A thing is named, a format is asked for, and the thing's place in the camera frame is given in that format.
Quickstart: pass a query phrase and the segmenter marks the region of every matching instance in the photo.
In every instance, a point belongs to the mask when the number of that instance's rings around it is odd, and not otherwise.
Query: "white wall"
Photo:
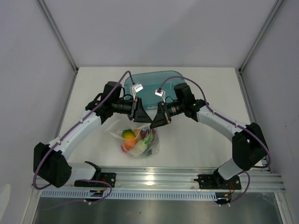
[[[0,1],[0,189],[11,184],[3,224],[20,223],[33,149],[54,137],[74,74],[34,0]]]
[[[78,66],[240,67],[276,0],[46,0]]]
[[[287,0],[245,70],[258,122],[299,221],[299,1]]]

